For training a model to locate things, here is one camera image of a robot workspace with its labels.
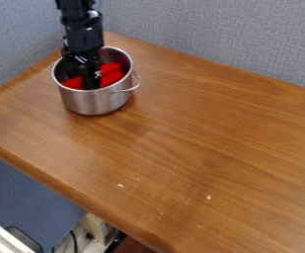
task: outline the blue floor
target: blue floor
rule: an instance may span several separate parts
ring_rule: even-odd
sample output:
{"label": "blue floor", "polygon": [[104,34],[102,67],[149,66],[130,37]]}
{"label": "blue floor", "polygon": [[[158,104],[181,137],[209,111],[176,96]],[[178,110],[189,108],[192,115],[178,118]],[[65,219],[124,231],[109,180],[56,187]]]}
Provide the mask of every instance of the blue floor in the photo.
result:
{"label": "blue floor", "polygon": [[50,253],[85,210],[0,161],[0,226],[17,226]]}

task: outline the metal pot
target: metal pot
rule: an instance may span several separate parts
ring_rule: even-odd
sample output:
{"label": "metal pot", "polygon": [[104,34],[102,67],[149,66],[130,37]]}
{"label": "metal pot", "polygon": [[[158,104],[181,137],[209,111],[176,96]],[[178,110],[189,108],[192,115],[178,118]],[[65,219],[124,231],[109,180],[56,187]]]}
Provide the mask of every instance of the metal pot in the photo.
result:
{"label": "metal pot", "polygon": [[[142,78],[134,71],[132,57],[118,48],[105,46],[100,50],[102,63],[117,61],[122,64],[126,76],[113,85],[98,90],[76,90],[65,87],[62,82],[68,80],[62,59],[54,64],[52,78],[58,85],[65,106],[81,115],[105,115],[117,111],[129,101],[133,91],[140,88]],[[133,75],[138,78],[138,84],[133,86]]]}

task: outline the table top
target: table top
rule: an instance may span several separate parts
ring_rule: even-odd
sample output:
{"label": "table top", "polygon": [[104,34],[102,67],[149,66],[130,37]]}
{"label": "table top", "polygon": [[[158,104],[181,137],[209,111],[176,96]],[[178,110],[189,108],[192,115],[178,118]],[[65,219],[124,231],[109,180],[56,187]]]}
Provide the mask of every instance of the table top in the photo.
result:
{"label": "table top", "polygon": [[305,88],[116,34],[145,84],[65,109],[58,51],[0,88],[0,157],[157,252],[305,252]]}

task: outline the red cloth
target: red cloth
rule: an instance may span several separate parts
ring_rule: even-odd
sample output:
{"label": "red cloth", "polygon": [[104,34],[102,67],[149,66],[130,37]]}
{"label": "red cloth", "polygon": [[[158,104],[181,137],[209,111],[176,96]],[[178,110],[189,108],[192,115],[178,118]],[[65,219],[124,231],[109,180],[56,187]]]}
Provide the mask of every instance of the red cloth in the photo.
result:
{"label": "red cloth", "polygon": [[[126,75],[122,69],[122,64],[116,61],[106,63],[101,66],[102,81],[101,88],[105,88],[118,82]],[[76,90],[84,90],[82,77],[76,76],[62,83],[64,86]]]}

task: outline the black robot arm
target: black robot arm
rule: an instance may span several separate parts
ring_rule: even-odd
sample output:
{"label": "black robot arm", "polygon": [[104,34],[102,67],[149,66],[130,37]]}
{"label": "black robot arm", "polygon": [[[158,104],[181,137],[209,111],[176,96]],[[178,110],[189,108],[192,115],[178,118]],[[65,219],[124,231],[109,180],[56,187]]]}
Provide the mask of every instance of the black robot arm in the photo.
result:
{"label": "black robot arm", "polygon": [[102,14],[93,0],[56,0],[65,26],[62,59],[69,78],[82,76],[86,90],[101,85],[100,49],[104,46]]}

